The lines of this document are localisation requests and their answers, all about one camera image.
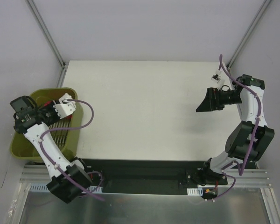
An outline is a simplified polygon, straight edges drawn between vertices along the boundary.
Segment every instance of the white cable clip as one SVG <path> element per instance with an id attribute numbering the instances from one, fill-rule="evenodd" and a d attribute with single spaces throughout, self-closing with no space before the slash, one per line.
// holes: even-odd
<path id="1" fill-rule="evenodd" d="M 57 164 L 57 163 L 56 163 L 56 164 L 54 165 L 54 169 L 57 169 L 58 167 L 60 167 L 60 164 Z"/>
<path id="2" fill-rule="evenodd" d="M 221 70 L 216 70 L 216 75 L 220 75 L 221 74 Z"/>

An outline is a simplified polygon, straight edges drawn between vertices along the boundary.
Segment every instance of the white table surface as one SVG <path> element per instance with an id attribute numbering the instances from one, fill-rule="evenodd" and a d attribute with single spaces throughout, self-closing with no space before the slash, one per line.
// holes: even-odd
<path id="1" fill-rule="evenodd" d="M 225 149 L 237 107 L 196 113 L 218 63 L 70 61 L 63 87 L 94 108 L 77 156 L 92 159 L 204 161 Z M 230 85 L 227 77 L 225 83 Z M 91 117 L 83 106 L 82 123 Z"/>

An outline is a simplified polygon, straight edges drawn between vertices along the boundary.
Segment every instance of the plastic basket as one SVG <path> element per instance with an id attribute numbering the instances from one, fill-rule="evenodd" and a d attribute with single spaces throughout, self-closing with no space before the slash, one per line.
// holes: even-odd
<path id="1" fill-rule="evenodd" d="M 65 93 L 70 94 L 73 99 L 77 99 L 76 91 L 71 88 L 41 89 L 33 92 L 30 96 L 36 101 L 38 106 L 41 106 L 47 101 L 59 99 Z M 49 128 L 81 126 L 83 109 L 78 102 L 76 102 L 76 106 L 76 111 L 72 114 L 70 119 L 64 118 L 51 125 Z M 71 160 L 76 156 L 79 134 L 80 130 L 51 132 L 55 143 L 68 160 Z M 35 147 L 23 134 L 15 133 L 10 146 L 10 151 L 11 154 L 18 159 L 43 162 Z"/>

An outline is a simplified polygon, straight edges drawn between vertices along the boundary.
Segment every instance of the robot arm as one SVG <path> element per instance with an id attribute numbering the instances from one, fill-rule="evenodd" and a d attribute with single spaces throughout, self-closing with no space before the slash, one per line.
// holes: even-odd
<path id="1" fill-rule="evenodd" d="M 247 89 L 232 82 L 233 90 L 223 91 L 220 76 L 216 74 L 212 79 L 216 80 L 220 87 L 207 89 L 206 97 L 198 106 L 196 112 L 222 110 L 225 105 L 238 104 L 242 113 L 242 121 L 228 137 L 225 150 L 219 156 L 206 161 L 204 168 L 194 174 L 193 177 L 197 179 L 196 182 L 202 184 L 211 184 L 221 180 L 224 178 L 223 171 L 236 166 L 237 163 L 243 162 L 248 152 L 251 134 L 258 115 L 258 102 Z M 237 81 L 252 89 L 259 97 L 262 106 L 265 89 L 264 81 L 248 75 L 238 77 Z M 248 161 L 258 161 L 274 138 L 274 130 L 267 127 L 263 108 L 261 109 L 260 121 L 256 129 Z"/>
<path id="2" fill-rule="evenodd" d="M 56 165 L 54 166 L 43 153 L 40 142 L 42 142 L 43 148 L 46 150 L 45 153 L 58 164 L 62 171 L 68 173 L 78 184 L 87 188 L 91 185 L 92 181 L 84 171 L 85 167 L 80 159 L 70 162 L 64 157 L 50 132 L 44 135 L 42 140 L 40 137 L 45 131 L 49 130 L 48 126 L 71 115 L 75 111 L 75 102 L 68 101 L 69 99 L 72 99 L 72 97 L 66 93 L 59 100 L 52 101 L 42 108 L 38 108 L 36 102 L 26 96 L 19 97 L 10 103 L 15 110 L 14 129 L 17 133 L 24 134 L 34 145 L 52 179 L 47 184 L 49 191 L 66 203 L 71 202 L 75 197 L 80 195 L 82 190 L 64 178 L 61 172 L 55 167 Z"/>

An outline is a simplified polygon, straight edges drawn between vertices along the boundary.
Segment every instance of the gray wall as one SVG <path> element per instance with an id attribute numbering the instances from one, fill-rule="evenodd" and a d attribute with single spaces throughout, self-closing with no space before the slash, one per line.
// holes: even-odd
<path id="1" fill-rule="evenodd" d="M 228 61 L 263 0 L 35 0 L 65 61 Z"/>
<path id="2" fill-rule="evenodd" d="M 8 210 L 23 162 L 11 158 L 14 134 L 9 102 L 55 86 L 60 67 L 24 0 L 0 0 L 0 224 Z"/>
<path id="3" fill-rule="evenodd" d="M 274 0 L 231 68 L 265 80 L 264 113 L 275 138 L 260 161 L 268 169 L 280 205 L 280 0 Z"/>

